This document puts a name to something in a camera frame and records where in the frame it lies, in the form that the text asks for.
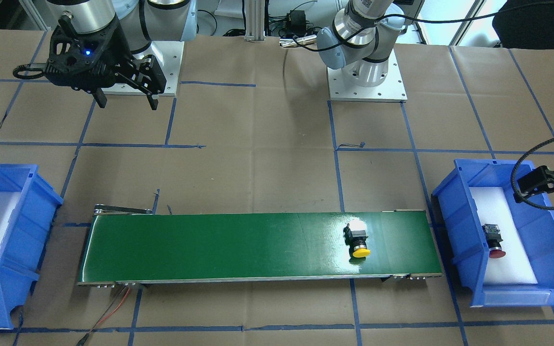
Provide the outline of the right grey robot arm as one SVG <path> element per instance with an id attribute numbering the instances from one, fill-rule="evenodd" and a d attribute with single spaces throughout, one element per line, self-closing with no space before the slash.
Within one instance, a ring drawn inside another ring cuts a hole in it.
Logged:
<path id="1" fill-rule="evenodd" d="M 105 88 L 127 85 L 156 110 L 167 79 L 155 42 L 197 35 L 194 0 L 49 0 L 48 6 L 58 24 L 43 76 L 90 94 L 101 108 Z"/>

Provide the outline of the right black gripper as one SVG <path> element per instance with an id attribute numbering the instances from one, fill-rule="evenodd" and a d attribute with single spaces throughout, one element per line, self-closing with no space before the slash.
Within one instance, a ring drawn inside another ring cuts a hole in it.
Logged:
<path id="1" fill-rule="evenodd" d="M 81 34 L 68 15 L 61 15 L 50 38 L 44 77 L 56 86 L 90 93 L 99 108 L 108 101 L 101 88 L 123 83 L 144 94 L 152 111 L 167 83 L 156 56 L 134 59 L 117 17 L 94 33 Z"/>

